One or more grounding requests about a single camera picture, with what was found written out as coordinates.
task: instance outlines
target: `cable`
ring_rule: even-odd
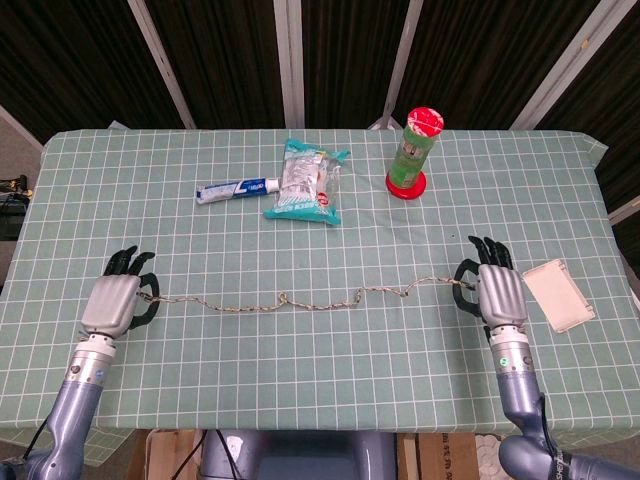
[[[419,285],[422,285],[427,282],[434,283],[445,283],[449,285],[459,285],[461,288],[466,288],[468,290],[475,290],[475,286],[464,282],[462,280],[454,280],[449,277],[422,277],[414,280],[409,285],[404,287],[403,289],[397,289],[393,287],[358,287],[354,291],[352,300],[343,300],[342,302],[330,303],[327,305],[314,305],[312,303],[302,303],[298,302],[294,299],[290,299],[286,292],[280,292],[278,295],[278,303],[275,305],[251,305],[251,306],[239,306],[239,307],[223,307],[221,305],[215,305],[213,303],[209,303],[206,300],[202,300],[199,297],[167,297],[162,295],[149,295],[146,292],[139,291],[138,296],[141,297],[144,301],[149,303],[180,303],[180,302],[195,302],[200,305],[210,308],[211,310],[216,310],[218,312],[232,312],[232,313],[243,313],[243,312],[274,312],[284,307],[285,305],[291,305],[297,308],[303,308],[305,310],[337,310],[339,308],[353,308],[362,300],[363,295],[366,292],[377,292],[377,293],[390,293],[393,295],[397,295],[401,298],[408,297],[409,293],[412,289],[417,288]]]
[[[178,470],[176,470],[176,473],[173,474],[173,476],[171,477],[171,480],[176,480],[178,478],[178,476],[180,475],[180,472],[182,472],[182,469],[187,465],[187,463],[189,463],[189,460],[191,460],[191,457],[195,455],[195,453],[198,451],[198,449],[202,445],[202,442],[204,442],[204,437],[207,436],[208,431],[209,430],[204,431],[204,433],[202,434],[202,437],[200,437],[200,441],[198,442],[198,444],[195,447],[193,447],[193,450],[191,450],[191,453],[187,455],[187,458],[184,459],[184,462],[182,462],[182,465],[178,467]]]
[[[47,420],[49,420],[49,415],[47,415],[47,418],[44,419],[44,422],[42,422],[42,424],[38,427],[38,430],[36,431],[36,434],[31,439],[31,443],[29,443],[29,446],[25,450],[24,455],[22,455],[22,459],[23,460],[26,460],[29,457],[29,454],[31,453],[31,450],[33,450],[33,447],[35,446],[36,442],[38,441],[38,437],[42,433],[42,430],[44,429],[44,426],[47,424]]]
[[[556,443],[551,438],[549,434],[549,426],[547,424],[547,398],[544,393],[540,394],[540,410],[542,414],[542,431],[544,433],[544,439],[547,442],[547,448],[549,449],[549,454],[555,458],[558,454],[558,449],[556,448]]]
[[[233,476],[233,480],[238,480],[238,476],[240,476],[240,480],[242,480],[242,475],[240,475],[240,470],[238,470],[238,466],[236,462],[233,460],[233,456],[231,455],[231,451],[229,450],[229,445],[227,445],[227,441],[224,439],[222,432],[216,429],[216,433],[218,434],[218,438],[220,439],[220,443],[222,443],[222,448],[224,448],[224,453],[227,454],[227,461],[229,462],[229,466],[231,467],[231,475]]]

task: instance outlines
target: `white pole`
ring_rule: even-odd
[[[615,225],[637,212],[640,212],[640,195],[611,212],[609,214],[609,222],[611,225]]]
[[[2,105],[0,105],[0,117],[4,118],[9,125],[16,129],[16,131],[22,135],[31,145],[36,147],[39,152],[42,152],[42,144],[34,137],[29,130],[16,120]]]
[[[423,0],[411,0],[409,2],[407,15],[404,19],[402,37],[400,37],[400,43],[398,44],[398,50],[396,52],[396,61],[393,64],[393,73],[391,74],[391,80],[389,81],[387,98],[384,101],[382,117],[374,124],[379,125],[379,128],[389,127],[391,114],[396,108],[398,92],[400,91],[400,85],[402,85],[404,71],[407,68],[407,60],[409,59],[411,45],[413,44],[413,37],[416,33],[418,20],[420,19],[420,12],[422,11],[422,3]]]
[[[273,0],[287,128],[304,128],[304,63],[301,0]]]
[[[182,123],[184,123],[185,128],[196,128],[196,123],[191,116],[191,112],[189,111],[187,102],[184,99],[184,95],[182,95],[182,90],[180,90],[180,85],[178,84],[176,76],[173,73],[173,69],[171,68],[167,52],[165,52],[164,47],[162,46],[162,41],[160,40],[156,26],[153,23],[149,9],[147,9],[147,4],[144,0],[128,1],[129,8],[131,8],[131,12],[135,17],[136,22],[138,22],[138,27],[140,27],[142,36],[147,42],[147,47],[149,47],[149,51],[156,62],[156,66],[158,67],[160,75],[164,80],[164,84],[167,86],[167,90],[169,91],[169,95],[171,95],[171,99],[178,110]]]
[[[524,106],[511,130],[532,130],[578,76],[636,0],[600,0]]]

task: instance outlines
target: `green checkered tablecloth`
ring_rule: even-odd
[[[197,185],[277,176],[285,140],[348,149],[343,224],[268,220],[273,197],[199,206]],[[596,444],[640,427],[640,328],[593,167],[605,147],[562,131],[445,131],[429,187],[390,196],[400,131],[120,131],[56,135],[0,299],[0,428],[49,412],[94,279],[140,245],[168,295],[326,303],[363,284],[450,276],[488,235],[528,270],[563,259],[597,318],[556,334],[528,298],[554,434]],[[352,310],[219,314],[162,305],[117,342],[98,428],[513,431],[479,322],[451,287],[369,295]],[[100,432],[94,432],[96,445]],[[105,441],[105,451],[113,446]]]

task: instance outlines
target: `cardboard box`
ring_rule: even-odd
[[[480,480],[475,434],[398,434],[398,480]]]
[[[171,478],[193,449],[194,434],[194,430],[151,433],[147,439],[147,479]],[[189,460],[178,480],[195,480],[198,467],[194,460]]]
[[[421,480],[480,480],[473,433],[418,436]]]

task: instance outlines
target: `plastic bag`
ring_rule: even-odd
[[[347,150],[328,152],[290,138],[284,147],[282,180],[267,218],[289,218],[339,225],[335,200],[340,166]]]

